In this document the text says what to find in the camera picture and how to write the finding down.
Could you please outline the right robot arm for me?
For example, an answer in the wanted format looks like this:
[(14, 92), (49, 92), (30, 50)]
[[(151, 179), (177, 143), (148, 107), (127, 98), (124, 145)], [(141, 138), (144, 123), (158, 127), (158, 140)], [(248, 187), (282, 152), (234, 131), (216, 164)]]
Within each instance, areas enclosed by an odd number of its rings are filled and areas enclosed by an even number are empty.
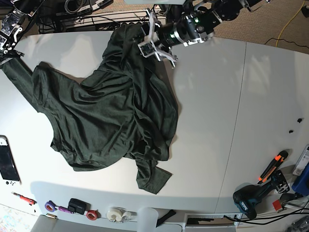
[(22, 27), (26, 17), (33, 18), (43, 5), (43, 0), (13, 0), (13, 9), (2, 19), (0, 29), (0, 64), (23, 56), (15, 50), (16, 45), (25, 33)]

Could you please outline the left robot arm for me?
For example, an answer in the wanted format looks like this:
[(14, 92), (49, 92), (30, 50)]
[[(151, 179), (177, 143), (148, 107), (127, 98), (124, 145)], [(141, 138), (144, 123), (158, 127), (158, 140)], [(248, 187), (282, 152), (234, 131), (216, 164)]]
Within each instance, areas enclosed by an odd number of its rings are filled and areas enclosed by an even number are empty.
[(158, 19), (158, 13), (147, 9), (148, 22), (143, 22), (141, 32), (133, 40), (143, 57), (169, 60), (175, 66), (178, 58), (172, 53), (174, 46), (185, 47), (211, 40), (214, 29), (224, 21), (232, 21), (242, 9), (253, 13), (264, 5), (263, 0), (201, 0), (194, 4), (186, 0), (181, 5), (160, 4), (160, 13), (166, 23)]

